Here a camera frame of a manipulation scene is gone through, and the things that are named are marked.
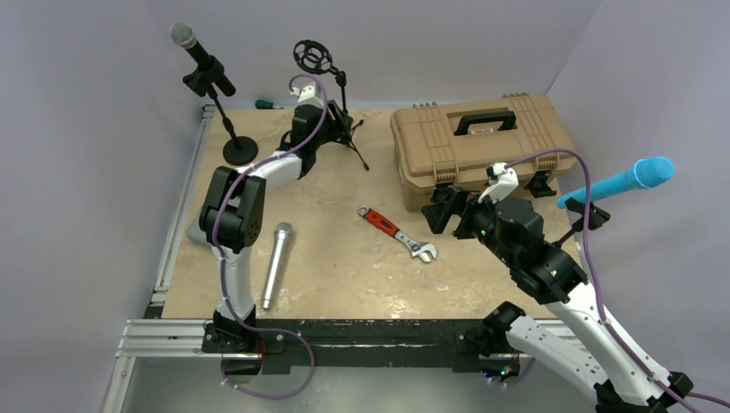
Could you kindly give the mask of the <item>silver mesh head microphone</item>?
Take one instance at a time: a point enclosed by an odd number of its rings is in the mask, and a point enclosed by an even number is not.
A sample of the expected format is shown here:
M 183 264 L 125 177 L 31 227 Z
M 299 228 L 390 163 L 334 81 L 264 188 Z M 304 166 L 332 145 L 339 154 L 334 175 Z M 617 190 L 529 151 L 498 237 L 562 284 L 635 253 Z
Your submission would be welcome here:
M 261 305 L 265 311 L 274 308 L 293 240 L 293 226 L 288 222 L 280 222 L 274 231 L 274 244 L 262 293 Z

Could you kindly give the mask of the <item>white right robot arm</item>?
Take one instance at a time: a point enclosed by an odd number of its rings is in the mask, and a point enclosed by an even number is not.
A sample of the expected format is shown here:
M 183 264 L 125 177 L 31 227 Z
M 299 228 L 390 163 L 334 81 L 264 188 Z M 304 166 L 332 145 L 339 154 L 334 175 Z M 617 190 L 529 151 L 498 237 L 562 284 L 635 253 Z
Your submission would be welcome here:
M 690 395 L 694 385 L 686 374 L 662 367 L 598 304 L 585 271 L 546 240 L 544 220 L 530 201 L 481 202 L 475 193 L 450 187 L 421 212 L 435 234 L 458 216 L 454 236 L 474 238 L 490 250 L 518 288 L 548 308 L 584 346 L 578 349 L 542 332 L 522 309 L 504 302 L 484 320 L 490 348 L 510 345 L 532 355 L 580 389 L 597 412 L 666 412 Z

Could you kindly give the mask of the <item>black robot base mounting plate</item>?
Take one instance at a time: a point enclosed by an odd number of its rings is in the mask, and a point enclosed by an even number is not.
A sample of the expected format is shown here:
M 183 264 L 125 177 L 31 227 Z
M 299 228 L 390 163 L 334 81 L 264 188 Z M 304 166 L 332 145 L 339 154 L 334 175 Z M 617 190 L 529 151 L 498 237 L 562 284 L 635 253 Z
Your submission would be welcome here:
M 510 356 L 505 336 L 481 319 L 258 319 L 254 330 L 227 320 L 203 324 L 201 351 L 251 368 L 288 374 L 294 367 L 424 367 L 480 372 Z

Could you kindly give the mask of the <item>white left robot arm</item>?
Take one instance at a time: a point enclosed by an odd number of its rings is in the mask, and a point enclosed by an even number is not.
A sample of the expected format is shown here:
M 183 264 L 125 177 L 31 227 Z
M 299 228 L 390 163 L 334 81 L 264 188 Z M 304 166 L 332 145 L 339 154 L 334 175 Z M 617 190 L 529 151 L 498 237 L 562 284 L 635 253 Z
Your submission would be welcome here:
M 244 352 L 257 344 L 256 305 L 251 293 L 251 248 L 263 226 L 266 194 L 306 176 L 321 145 L 349 145 L 353 120 L 335 101 L 300 104 L 276 150 L 242 169 L 217 168 L 199 216 L 217 260 L 220 301 L 206 327 L 204 349 L 218 343 Z

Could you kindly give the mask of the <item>black tripod shock mount stand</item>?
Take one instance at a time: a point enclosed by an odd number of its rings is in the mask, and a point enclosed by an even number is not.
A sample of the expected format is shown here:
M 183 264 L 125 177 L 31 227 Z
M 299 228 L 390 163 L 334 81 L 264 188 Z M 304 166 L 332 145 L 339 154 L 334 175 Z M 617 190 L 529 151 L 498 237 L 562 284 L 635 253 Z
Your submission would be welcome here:
M 340 89 L 340 102 L 339 107 L 348 115 L 350 115 L 347 100 L 346 100 L 346 86 L 348 84 L 348 78 L 346 72 L 337 68 L 334 65 L 333 57 L 330 50 L 316 40 L 300 40 L 298 41 L 293 49 L 294 61 L 297 66 L 302 69 L 305 73 L 310 75 L 324 75 L 331 74 L 335 78 L 335 82 Z M 363 120 L 355 122 L 353 126 L 354 131 L 363 124 Z M 353 141 L 351 143 L 339 143 L 351 149 L 362 162 L 362 166 L 366 171 L 370 171 L 369 165 L 364 160 L 362 154 L 356 148 Z

